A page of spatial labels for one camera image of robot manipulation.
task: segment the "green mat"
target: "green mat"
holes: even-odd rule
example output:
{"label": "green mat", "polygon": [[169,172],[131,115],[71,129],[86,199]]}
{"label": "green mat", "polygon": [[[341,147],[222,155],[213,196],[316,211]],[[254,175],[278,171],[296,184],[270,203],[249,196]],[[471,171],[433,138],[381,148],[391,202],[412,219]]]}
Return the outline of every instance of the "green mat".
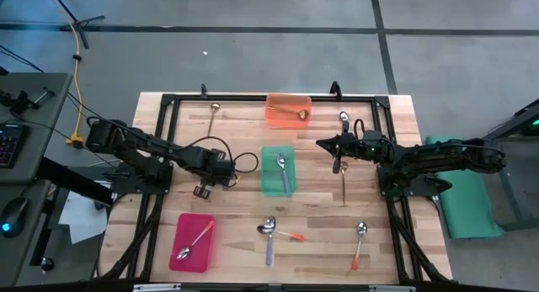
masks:
{"label": "green mat", "polygon": [[[437,135],[427,137],[426,143],[450,139],[462,138]],[[492,219],[490,198],[481,174],[470,170],[456,170],[437,175],[453,184],[452,188],[440,194],[451,238],[486,238],[504,234]]]}

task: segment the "wooden tabletop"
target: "wooden tabletop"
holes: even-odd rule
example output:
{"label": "wooden tabletop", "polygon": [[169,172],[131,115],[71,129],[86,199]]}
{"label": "wooden tabletop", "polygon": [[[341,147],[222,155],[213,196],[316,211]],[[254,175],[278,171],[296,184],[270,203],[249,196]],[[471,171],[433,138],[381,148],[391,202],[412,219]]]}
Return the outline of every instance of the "wooden tabletop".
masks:
{"label": "wooden tabletop", "polygon": [[[162,93],[141,93],[133,125],[154,133]],[[392,117],[399,145],[421,142],[410,96],[390,96]],[[211,117],[211,102],[182,102],[174,141],[185,145],[205,136]],[[362,103],[315,103],[312,120],[304,130],[271,130],[264,122],[264,102],[220,102],[211,134],[224,139],[234,156],[251,151],[260,157],[263,146],[294,146],[297,191],[291,198],[264,197],[260,168],[241,176],[228,190],[213,188],[208,200],[192,195],[198,178],[175,168],[169,195],[160,220],[152,282],[283,283],[283,284],[395,284],[398,282],[387,207],[379,195],[375,166],[345,158],[346,206],[341,195],[341,177],[332,174],[333,158],[315,140],[340,133],[338,114],[362,118],[373,129],[371,108]],[[163,135],[167,135],[168,120]],[[385,120],[382,116],[382,128]],[[224,148],[218,141],[198,144]],[[253,166],[252,158],[238,160],[238,169]],[[101,251],[101,271],[108,271],[133,238],[140,195],[125,196],[112,211]],[[446,276],[451,270],[438,213],[431,202],[410,198],[415,235],[429,259]],[[203,213],[216,217],[211,266],[206,273],[173,272],[168,268],[176,224],[180,214]],[[266,236],[256,226],[269,216],[278,229],[305,236],[304,242],[274,238],[274,262],[265,265]],[[356,226],[369,227],[361,246],[360,268],[350,272],[357,245]],[[408,248],[403,250],[408,274],[412,276]],[[138,267],[145,250],[141,251]]]}

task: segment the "pink plastic bin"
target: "pink plastic bin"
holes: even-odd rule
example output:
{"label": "pink plastic bin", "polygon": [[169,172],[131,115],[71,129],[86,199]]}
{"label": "pink plastic bin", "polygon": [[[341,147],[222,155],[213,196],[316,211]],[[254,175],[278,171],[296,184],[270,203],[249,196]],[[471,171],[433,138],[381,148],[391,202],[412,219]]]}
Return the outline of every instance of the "pink plastic bin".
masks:
{"label": "pink plastic bin", "polygon": [[[182,261],[176,259],[181,249],[190,246],[212,220],[213,227],[191,248],[189,257]],[[171,270],[204,273],[210,267],[213,234],[216,229],[215,220],[212,215],[183,213],[179,216],[176,237],[168,262]]]}

